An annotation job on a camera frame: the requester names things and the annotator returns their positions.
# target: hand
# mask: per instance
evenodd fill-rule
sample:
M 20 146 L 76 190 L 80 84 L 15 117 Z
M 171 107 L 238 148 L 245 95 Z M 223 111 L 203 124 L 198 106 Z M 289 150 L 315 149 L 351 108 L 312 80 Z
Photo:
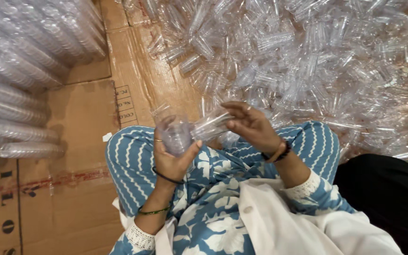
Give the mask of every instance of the hand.
M 181 157 L 174 157 L 166 152 L 163 142 L 158 141 L 162 139 L 162 136 L 157 129 L 154 131 L 154 138 L 154 159 L 157 172 L 174 181 L 182 181 L 188 166 L 200 152 L 203 142 L 200 140 L 194 142 Z M 157 182 L 159 181 L 175 185 L 175 183 L 168 182 L 160 176 L 157 177 Z
M 286 150 L 286 142 L 276 134 L 264 113 L 245 102 L 230 101 L 221 106 L 235 117 L 226 123 L 228 129 L 243 137 L 253 147 L 268 155 L 273 155 L 280 146 Z

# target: white lace cuff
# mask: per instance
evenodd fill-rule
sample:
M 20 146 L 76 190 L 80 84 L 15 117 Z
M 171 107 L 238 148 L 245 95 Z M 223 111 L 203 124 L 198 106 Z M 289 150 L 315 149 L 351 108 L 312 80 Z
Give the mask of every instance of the white lace cuff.
M 319 187 L 319 184 L 320 177 L 314 171 L 311 171 L 310 177 L 306 182 L 284 191 L 290 199 L 298 200 L 313 194 Z
M 155 235 L 149 235 L 136 226 L 135 223 L 126 231 L 128 241 L 141 250 L 155 249 Z

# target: flattened cardboard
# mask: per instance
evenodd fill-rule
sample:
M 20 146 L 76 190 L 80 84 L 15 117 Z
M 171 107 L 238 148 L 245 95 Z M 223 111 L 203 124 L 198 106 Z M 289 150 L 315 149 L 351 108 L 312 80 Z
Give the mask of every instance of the flattened cardboard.
M 97 9 L 101 12 L 100 0 L 93 0 Z M 109 57 L 102 61 L 92 62 L 87 65 L 78 65 L 71 69 L 65 84 L 75 84 L 81 82 L 90 82 L 111 77 L 111 68 Z
M 107 254 L 123 231 L 102 141 L 119 129 L 114 84 L 69 85 L 46 97 L 47 128 L 66 154 L 0 167 L 0 254 Z
M 129 25 L 121 3 L 118 3 L 116 0 L 101 0 L 101 6 L 108 32 Z
M 150 109 L 163 102 L 186 113 L 190 121 L 199 118 L 200 93 L 190 85 L 187 78 L 180 75 L 177 66 L 172 68 L 164 60 L 152 59 L 145 50 L 159 32 L 160 26 L 153 24 L 126 27 L 108 33 L 112 79 L 118 105 L 121 107 L 125 99 L 121 92 L 128 88 L 137 120 L 133 122 L 132 111 L 125 110 L 122 105 L 122 127 L 136 124 L 154 126 Z

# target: white button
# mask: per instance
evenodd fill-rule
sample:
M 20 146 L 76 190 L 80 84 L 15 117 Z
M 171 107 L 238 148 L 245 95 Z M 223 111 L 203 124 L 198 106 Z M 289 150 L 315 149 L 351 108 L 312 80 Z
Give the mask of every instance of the white button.
M 248 206 L 248 207 L 246 207 L 246 208 L 243 210 L 244 213 L 250 213 L 251 211 L 253 211 L 253 207 L 252 207 L 252 206 Z

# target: white paper scrap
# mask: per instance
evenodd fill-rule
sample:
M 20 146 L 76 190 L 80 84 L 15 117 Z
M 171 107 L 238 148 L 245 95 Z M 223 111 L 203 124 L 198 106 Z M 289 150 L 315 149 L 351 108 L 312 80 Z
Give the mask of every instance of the white paper scrap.
M 110 140 L 111 136 L 113 136 L 113 134 L 111 134 L 111 132 L 104 135 L 104 136 L 102 136 L 103 142 L 108 142 Z

